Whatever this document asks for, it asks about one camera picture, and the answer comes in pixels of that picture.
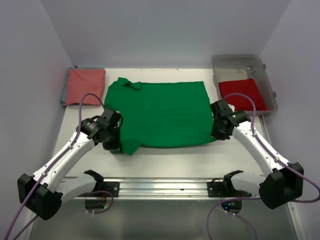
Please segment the green polo shirt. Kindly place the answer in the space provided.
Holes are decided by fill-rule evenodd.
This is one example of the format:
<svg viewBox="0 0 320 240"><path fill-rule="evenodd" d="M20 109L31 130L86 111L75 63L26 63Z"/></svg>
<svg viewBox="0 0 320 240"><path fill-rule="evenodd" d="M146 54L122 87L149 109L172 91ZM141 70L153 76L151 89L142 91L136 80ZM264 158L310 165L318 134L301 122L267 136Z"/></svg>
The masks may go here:
<svg viewBox="0 0 320 240"><path fill-rule="evenodd" d="M120 77L107 89L104 105L123 117L121 152L138 148L184 148L212 143L214 123L205 84L131 82Z"/></svg>

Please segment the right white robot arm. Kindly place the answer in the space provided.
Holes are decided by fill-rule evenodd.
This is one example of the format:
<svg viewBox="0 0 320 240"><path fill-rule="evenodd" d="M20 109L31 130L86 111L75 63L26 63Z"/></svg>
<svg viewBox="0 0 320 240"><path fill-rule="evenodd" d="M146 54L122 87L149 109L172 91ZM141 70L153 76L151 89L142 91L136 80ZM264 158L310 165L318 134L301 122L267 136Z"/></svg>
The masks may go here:
<svg viewBox="0 0 320 240"><path fill-rule="evenodd" d="M270 209L276 209L302 196L304 169L290 163L256 130L254 120L244 111L233 111L226 100L210 105L213 113L211 136L215 140L236 139L253 157L263 175L253 176L242 170L226 174L222 182L212 181L214 190L227 196L247 192L259 196Z"/></svg>

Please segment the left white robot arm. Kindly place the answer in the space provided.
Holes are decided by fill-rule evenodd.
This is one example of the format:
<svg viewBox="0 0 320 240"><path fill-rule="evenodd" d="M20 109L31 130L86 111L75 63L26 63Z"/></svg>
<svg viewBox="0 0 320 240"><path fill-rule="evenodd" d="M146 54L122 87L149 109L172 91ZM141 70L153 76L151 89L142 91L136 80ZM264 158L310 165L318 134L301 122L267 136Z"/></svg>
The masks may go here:
<svg viewBox="0 0 320 240"><path fill-rule="evenodd" d="M17 180L20 203L43 220L52 218L61 206L78 196L111 196L104 178L86 170L73 180L63 181L66 174L89 151L99 144L105 150L120 150L122 115L105 108L101 115L81 120L63 148L32 175Z"/></svg>

